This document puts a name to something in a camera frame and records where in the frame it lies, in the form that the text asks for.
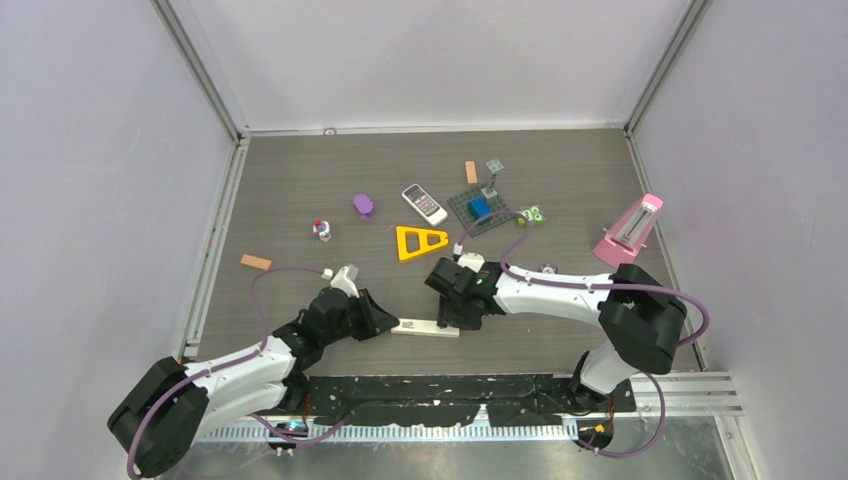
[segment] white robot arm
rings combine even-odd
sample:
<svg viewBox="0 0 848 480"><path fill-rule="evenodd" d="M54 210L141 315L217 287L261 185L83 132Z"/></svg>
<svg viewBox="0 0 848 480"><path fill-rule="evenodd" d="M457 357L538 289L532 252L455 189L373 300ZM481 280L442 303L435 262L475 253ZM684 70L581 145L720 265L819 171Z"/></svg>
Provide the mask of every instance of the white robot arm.
<svg viewBox="0 0 848 480"><path fill-rule="evenodd" d="M439 325L476 330L484 315L539 313L602 328L608 340L583 355L569 385L575 400L588 410L598 408L636 372L671 370L686 307L667 295L598 288L618 282L659 285L641 268L623 264L613 274L594 276L539 273L517 266L509 270L513 275L504 274L498 262L486 262L474 253L439 259L424 282L441 295ZM587 288L531 283L538 280Z"/></svg>
<svg viewBox="0 0 848 480"><path fill-rule="evenodd" d="M198 438L261 410L294 410L305 397L303 371L321 359L324 347L346 337L367 340L388 332L398 319L381 309L368 290L356 288L358 270L339 269L298 317L265 341L207 362L181 366L171 357L156 362L112 413L107 426L129 452L142 419L164 392L204 371L165 402L141 432L135 464L144 477L176 465ZM244 362L215 371L254 352Z"/></svg>

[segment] yellow triangle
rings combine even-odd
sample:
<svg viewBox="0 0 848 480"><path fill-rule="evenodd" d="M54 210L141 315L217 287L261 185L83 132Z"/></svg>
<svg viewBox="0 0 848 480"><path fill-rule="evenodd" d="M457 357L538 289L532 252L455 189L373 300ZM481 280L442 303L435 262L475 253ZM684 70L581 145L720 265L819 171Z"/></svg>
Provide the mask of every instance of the yellow triangle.
<svg viewBox="0 0 848 480"><path fill-rule="evenodd" d="M448 232L415 227L397 227L396 231L398 238L398 260L401 263L448 246ZM406 245L406 235L408 233L418 234L418 250L414 252L410 252L409 247ZM433 236L439 237L439 243L430 245L427 239Z"/></svg>

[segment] white remote control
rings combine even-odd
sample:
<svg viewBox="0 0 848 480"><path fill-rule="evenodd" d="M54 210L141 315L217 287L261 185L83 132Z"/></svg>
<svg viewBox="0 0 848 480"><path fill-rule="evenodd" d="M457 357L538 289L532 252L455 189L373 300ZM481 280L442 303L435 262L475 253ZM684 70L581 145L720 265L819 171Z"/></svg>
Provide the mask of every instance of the white remote control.
<svg viewBox="0 0 848 480"><path fill-rule="evenodd" d="M421 188L421 185L413 183L403 193L400 194L406 203L408 203L419 215L427 220L431 227L445 221L448 218L448 212L436 203L427 192Z"/></svg>

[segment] wooden block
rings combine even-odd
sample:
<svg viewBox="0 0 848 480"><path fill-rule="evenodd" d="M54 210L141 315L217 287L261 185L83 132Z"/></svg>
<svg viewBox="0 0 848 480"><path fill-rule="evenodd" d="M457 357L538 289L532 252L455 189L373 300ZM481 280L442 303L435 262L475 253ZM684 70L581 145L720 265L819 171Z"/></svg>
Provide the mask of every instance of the wooden block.
<svg viewBox="0 0 848 480"><path fill-rule="evenodd" d="M241 264L248 267L258 268L259 270L268 270L271 268L271 260L254 257L253 255L242 255Z"/></svg>
<svg viewBox="0 0 848 480"><path fill-rule="evenodd" d="M465 162L465 177L469 185L477 185L477 167L473 160Z"/></svg>

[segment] purple object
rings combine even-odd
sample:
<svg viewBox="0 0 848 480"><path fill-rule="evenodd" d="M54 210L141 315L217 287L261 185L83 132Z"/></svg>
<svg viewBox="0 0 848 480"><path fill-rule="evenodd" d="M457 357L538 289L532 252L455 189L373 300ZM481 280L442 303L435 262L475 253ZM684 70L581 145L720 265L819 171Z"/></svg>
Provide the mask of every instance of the purple object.
<svg viewBox="0 0 848 480"><path fill-rule="evenodd" d="M360 193L353 197L353 206L355 206L356 211L359 212L359 218L363 220L371 220L374 217L374 202L371 201L371 198L368 195Z"/></svg>

